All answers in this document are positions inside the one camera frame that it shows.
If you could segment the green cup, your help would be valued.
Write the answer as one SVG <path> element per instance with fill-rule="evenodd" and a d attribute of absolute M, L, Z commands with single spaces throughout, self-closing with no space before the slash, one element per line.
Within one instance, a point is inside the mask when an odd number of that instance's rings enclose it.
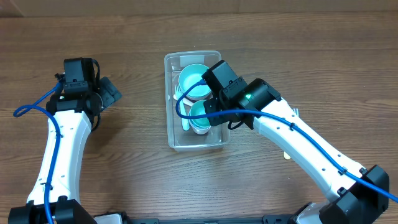
<path fill-rule="evenodd" d="M 189 116 L 199 116 L 206 114 L 204 107 L 204 100 L 196 101 L 189 112 Z M 210 122 L 207 118 L 192 119 L 193 124 L 198 128 L 208 128 L 210 127 Z"/>

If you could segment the teal bowl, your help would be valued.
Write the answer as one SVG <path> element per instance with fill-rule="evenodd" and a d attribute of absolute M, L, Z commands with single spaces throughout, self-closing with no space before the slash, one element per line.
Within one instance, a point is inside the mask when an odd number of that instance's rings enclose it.
<path fill-rule="evenodd" d="M 184 93 L 182 96 L 192 101 L 199 101 L 208 98 L 211 95 L 211 92 L 190 92 Z"/>

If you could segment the pink cup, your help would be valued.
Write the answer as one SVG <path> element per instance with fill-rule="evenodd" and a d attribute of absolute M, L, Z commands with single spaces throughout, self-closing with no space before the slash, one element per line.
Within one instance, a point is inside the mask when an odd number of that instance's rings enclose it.
<path fill-rule="evenodd" d="M 211 126 L 201 127 L 201 126 L 196 126 L 194 123 L 190 123 L 190 126 L 192 127 L 193 131 L 199 135 L 206 134 L 211 129 Z"/>

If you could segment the light blue bowl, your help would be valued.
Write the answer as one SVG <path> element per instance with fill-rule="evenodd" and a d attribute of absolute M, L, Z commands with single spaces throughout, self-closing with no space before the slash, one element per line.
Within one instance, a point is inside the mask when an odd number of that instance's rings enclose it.
<path fill-rule="evenodd" d="M 185 93 L 191 86 L 202 80 L 202 75 L 208 70 L 208 67 L 203 64 L 191 64 L 185 67 L 178 78 L 178 84 Z M 211 92 L 207 85 L 196 86 L 190 92 Z"/>

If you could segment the yellow fork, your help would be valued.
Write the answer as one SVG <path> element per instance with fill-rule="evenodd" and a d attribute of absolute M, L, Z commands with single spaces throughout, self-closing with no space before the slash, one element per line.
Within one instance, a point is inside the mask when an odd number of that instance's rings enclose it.
<path fill-rule="evenodd" d="M 284 159 L 289 160 L 291 159 L 291 157 L 286 152 L 284 152 Z"/>

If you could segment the white plastic spoon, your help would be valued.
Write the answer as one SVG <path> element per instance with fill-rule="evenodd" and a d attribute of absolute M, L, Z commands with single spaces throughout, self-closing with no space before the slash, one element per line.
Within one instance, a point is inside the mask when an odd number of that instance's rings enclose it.
<path fill-rule="evenodd" d="M 174 98 L 176 101 L 178 100 L 176 94 L 173 95 L 173 98 Z M 190 101 L 190 100 L 188 100 L 188 99 L 186 99 L 186 98 L 184 98 L 184 99 L 182 100 L 182 102 L 183 102 L 185 105 L 189 106 L 189 107 L 192 107 L 193 104 L 194 104 L 194 102 L 192 102 L 192 101 Z"/>

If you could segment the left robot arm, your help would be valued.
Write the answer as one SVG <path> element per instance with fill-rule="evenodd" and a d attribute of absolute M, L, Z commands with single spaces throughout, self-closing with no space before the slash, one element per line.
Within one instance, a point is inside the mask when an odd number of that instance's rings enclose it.
<path fill-rule="evenodd" d="M 8 222 L 125 223 L 122 213 L 91 216 L 80 203 L 80 173 L 88 136 L 100 123 L 101 112 L 121 98 L 99 63 L 92 58 L 64 61 L 57 84 L 38 102 L 23 105 L 13 115 L 37 110 L 48 117 L 48 138 L 42 165 L 26 205 L 10 210 Z M 47 100 L 45 108 L 39 102 Z"/>

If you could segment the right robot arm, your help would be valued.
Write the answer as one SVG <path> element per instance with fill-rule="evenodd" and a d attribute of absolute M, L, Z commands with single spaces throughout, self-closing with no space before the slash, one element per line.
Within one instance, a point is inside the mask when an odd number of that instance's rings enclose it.
<path fill-rule="evenodd" d="M 265 80 L 246 83 L 220 60 L 202 76 L 213 98 L 205 101 L 212 126 L 239 122 L 270 139 L 317 184 L 327 201 L 308 203 L 289 223 L 373 223 L 396 197 L 378 165 L 366 169 L 324 140 Z"/>

